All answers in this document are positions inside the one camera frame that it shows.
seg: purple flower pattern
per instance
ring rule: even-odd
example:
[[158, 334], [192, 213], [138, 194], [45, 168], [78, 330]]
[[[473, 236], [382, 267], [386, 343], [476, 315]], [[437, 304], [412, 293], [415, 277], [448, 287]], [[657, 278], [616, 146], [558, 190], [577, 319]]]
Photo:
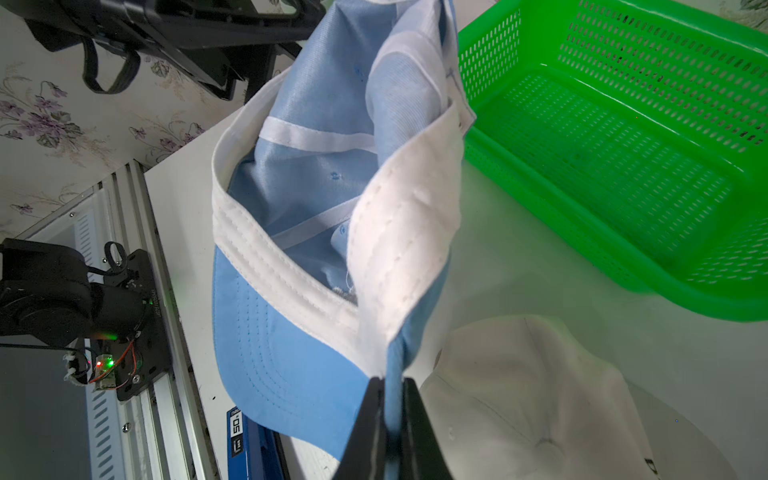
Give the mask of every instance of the purple flower pattern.
[[198, 123], [191, 123], [189, 124], [189, 127], [186, 129], [182, 128], [178, 132], [173, 131], [173, 126], [178, 125], [179, 123], [183, 124], [183, 122], [172, 121], [167, 126], [155, 122], [152, 123], [154, 127], [153, 130], [159, 131], [163, 135], [160, 140], [157, 141], [157, 144], [152, 144], [147, 141], [147, 130], [144, 127], [130, 127], [128, 130], [136, 140], [139, 140], [151, 148], [150, 152], [147, 154], [147, 159], [152, 159], [155, 162], [163, 160], [205, 132], [205, 129]]
[[35, 95], [35, 107], [44, 111], [61, 110], [61, 105], [56, 100], [48, 100], [40, 95]]
[[[11, 121], [3, 125], [8, 130], [1, 133], [1, 136], [12, 140], [23, 140], [24, 136], [34, 137], [42, 147], [57, 148], [65, 139], [76, 141], [84, 135], [82, 128], [71, 121], [71, 115], [62, 110], [58, 101], [43, 95], [45, 86], [56, 98], [67, 96], [66, 91], [50, 81], [43, 81], [40, 84], [40, 95], [35, 95], [35, 103], [32, 105], [20, 100], [11, 92], [0, 92], [11, 98], [11, 100], [0, 100], [0, 118]], [[36, 111], [26, 111], [18, 106], [19, 102]]]

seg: floral wallpaper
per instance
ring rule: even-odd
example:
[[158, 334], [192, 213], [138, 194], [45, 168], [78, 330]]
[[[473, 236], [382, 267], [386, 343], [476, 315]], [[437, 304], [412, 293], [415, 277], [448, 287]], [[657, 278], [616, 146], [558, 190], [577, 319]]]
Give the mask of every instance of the floral wallpaper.
[[[144, 56], [131, 86], [99, 95], [82, 81], [80, 46], [51, 53], [0, 8], [0, 241], [14, 237], [135, 159], [152, 167], [243, 104], [215, 98]], [[99, 81], [122, 58], [97, 47]]]

